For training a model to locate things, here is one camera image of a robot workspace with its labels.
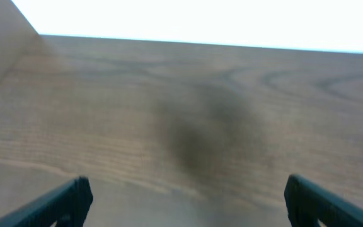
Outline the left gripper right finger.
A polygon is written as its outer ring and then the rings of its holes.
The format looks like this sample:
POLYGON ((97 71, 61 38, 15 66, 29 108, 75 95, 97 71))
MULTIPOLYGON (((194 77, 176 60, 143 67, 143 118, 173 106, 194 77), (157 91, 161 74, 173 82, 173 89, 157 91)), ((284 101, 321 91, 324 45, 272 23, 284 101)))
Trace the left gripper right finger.
POLYGON ((289 175, 284 198, 292 227, 363 227, 363 209, 300 175, 289 175))

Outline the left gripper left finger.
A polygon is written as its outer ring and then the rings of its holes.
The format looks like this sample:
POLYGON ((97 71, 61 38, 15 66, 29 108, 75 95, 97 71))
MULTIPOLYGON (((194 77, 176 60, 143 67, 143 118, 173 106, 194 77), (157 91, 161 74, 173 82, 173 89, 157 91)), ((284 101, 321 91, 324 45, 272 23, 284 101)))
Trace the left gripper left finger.
POLYGON ((80 176, 0 217, 0 227, 82 226, 92 202, 89 180, 80 176))

